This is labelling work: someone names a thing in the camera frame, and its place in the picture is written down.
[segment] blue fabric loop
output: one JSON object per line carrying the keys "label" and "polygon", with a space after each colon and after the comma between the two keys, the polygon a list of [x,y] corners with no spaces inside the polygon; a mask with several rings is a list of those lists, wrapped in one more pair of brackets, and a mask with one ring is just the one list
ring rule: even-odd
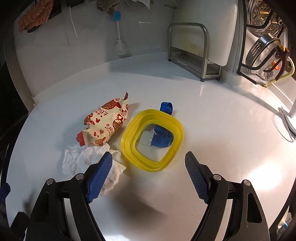
{"label": "blue fabric loop", "polygon": [[[172,115],[173,105],[170,102],[162,102],[159,110],[169,115]],[[172,144],[174,140],[174,136],[166,128],[156,125],[154,127],[154,132],[155,134],[151,142],[153,146],[163,148],[163,147],[169,147]]]}

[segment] blue object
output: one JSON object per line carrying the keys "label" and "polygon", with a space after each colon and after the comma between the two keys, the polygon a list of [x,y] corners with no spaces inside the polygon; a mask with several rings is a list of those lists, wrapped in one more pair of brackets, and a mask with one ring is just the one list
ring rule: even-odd
{"label": "blue object", "polygon": [[0,204],[4,202],[9,193],[10,186],[8,185],[8,183],[4,183],[4,185],[0,188]]}
{"label": "blue object", "polygon": [[207,181],[205,180],[205,178],[203,177],[203,175],[200,173],[200,171],[198,170],[198,165],[200,165],[198,163],[198,161],[196,160],[196,158],[192,157],[192,155],[188,155],[188,153],[185,156],[185,166],[186,169],[189,173],[189,176],[191,178],[191,181],[194,185],[194,188],[198,194],[198,197],[202,200],[204,200],[204,202],[206,204],[208,204],[208,201],[210,199],[209,197],[209,186]]}
{"label": "blue object", "polygon": [[94,175],[88,183],[88,193],[86,195],[86,199],[89,202],[92,202],[95,198],[99,196],[102,186],[107,178],[107,175],[109,174],[109,171],[112,167],[111,153],[106,152],[99,163],[101,163],[101,165],[95,171]]}
{"label": "blue object", "polygon": [[[170,102],[162,102],[159,110],[169,115],[172,115],[173,105]],[[152,146],[163,148],[169,147],[172,144],[174,136],[169,130],[163,128],[162,126],[156,125],[154,127],[154,132],[155,134],[151,142]]]}
{"label": "blue object", "polygon": [[113,22],[117,22],[117,21],[120,21],[120,20],[121,20],[120,12],[119,11],[115,11],[114,12],[114,15],[112,17],[112,21]]}

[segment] blue gripper pad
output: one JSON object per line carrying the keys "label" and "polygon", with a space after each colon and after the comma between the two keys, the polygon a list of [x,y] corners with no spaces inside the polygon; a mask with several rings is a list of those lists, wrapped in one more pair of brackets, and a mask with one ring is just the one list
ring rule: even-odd
{"label": "blue gripper pad", "polygon": [[8,183],[4,183],[3,187],[0,188],[0,204],[5,201],[5,198],[10,193],[10,186]]}
{"label": "blue gripper pad", "polygon": [[198,197],[208,204],[210,199],[208,185],[209,179],[201,173],[202,167],[191,151],[187,152],[185,155],[185,166],[198,194]]}
{"label": "blue gripper pad", "polygon": [[112,167],[111,153],[106,152],[105,155],[103,155],[103,157],[99,161],[99,163],[101,165],[97,168],[97,170],[95,171],[88,183],[88,193],[86,195],[86,198],[89,202],[92,202],[95,198],[99,196],[102,186],[109,174],[109,171]]}

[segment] cloth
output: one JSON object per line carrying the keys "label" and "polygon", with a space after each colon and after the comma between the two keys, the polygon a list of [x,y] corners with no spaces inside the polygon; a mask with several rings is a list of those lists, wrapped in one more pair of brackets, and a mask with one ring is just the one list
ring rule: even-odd
{"label": "cloth", "polygon": [[118,183],[120,174],[126,169],[121,159],[121,152],[110,149],[107,143],[103,146],[81,147],[79,144],[68,146],[65,150],[62,171],[72,176],[84,173],[91,164],[97,163],[106,151],[112,154],[112,167],[100,192],[100,195],[105,195]]}
{"label": "cloth", "polygon": [[47,22],[50,12],[52,11],[53,0],[40,0],[19,20],[19,31],[30,30]]}
{"label": "cloth", "polygon": [[110,14],[110,11],[113,10],[113,7],[116,6],[117,4],[123,2],[124,0],[97,0],[96,6],[98,9],[101,11],[104,11],[106,13]]}

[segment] stainless steel rack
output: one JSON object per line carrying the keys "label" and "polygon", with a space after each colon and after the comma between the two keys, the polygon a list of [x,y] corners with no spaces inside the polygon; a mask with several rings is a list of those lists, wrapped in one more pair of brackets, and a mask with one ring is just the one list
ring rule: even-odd
{"label": "stainless steel rack", "polygon": [[[196,26],[200,27],[204,33],[203,56],[187,52],[185,50],[172,47],[172,27],[173,26]],[[201,23],[171,23],[168,27],[168,60],[188,70],[200,81],[220,79],[221,66],[208,60],[210,36],[207,28]]]}

